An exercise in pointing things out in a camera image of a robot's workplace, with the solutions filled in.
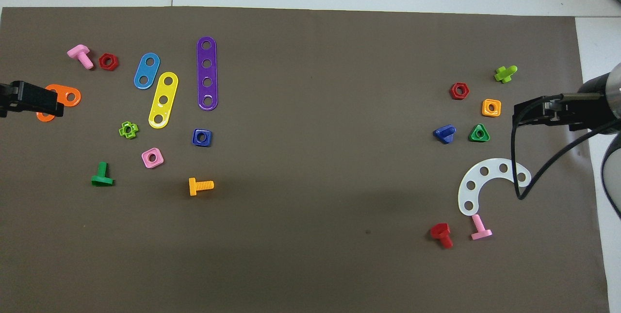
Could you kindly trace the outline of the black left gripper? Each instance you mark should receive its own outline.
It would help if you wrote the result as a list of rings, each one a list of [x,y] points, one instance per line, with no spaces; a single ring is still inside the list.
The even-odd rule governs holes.
[[[22,87],[22,103],[18,98]],[[13,81],[0,84],[0,117],[6,118],[9,112],[40,112],[57,117],[64,116],[65,106],[58,101],[58,94],[31,83]]]

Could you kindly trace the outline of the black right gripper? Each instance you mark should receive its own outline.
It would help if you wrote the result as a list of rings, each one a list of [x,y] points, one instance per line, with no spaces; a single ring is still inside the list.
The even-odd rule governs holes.
[[[586,102],[590,93],[565,93],[540,96],[514,105],[513,123],[518,127],[537,125],[541,121],[548,127],[567,126],[570,131],[589,128]]]

